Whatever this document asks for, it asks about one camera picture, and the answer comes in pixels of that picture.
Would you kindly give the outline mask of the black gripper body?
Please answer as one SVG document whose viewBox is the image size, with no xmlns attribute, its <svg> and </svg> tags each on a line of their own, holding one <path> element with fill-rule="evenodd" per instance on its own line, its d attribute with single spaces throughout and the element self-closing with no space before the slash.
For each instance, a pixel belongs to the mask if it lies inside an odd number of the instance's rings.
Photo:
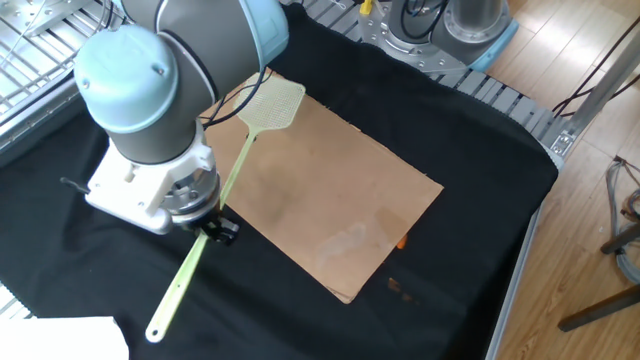
<svg viewBox="0 0 640 360">
<path fill-rule="evenodd" d="M 224 215 L 219 210 L 211 210 L 183 225 L 186 231 L 215 232 L 222 226 Z"/>
</svg>

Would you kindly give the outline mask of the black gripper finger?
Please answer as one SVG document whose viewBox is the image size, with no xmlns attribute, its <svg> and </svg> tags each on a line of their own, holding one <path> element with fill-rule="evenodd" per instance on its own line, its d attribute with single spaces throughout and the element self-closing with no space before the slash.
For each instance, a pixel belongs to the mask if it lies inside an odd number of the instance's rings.
<svg viewBox="0 0 640 360">
<path fill-rule="evenodd" d="M 205 233 L 211 240 L 224 245 L 234 242 L 239 232 L 239 225 L 224 217 L 219 217 L 205 225 Z"/>
</svg>

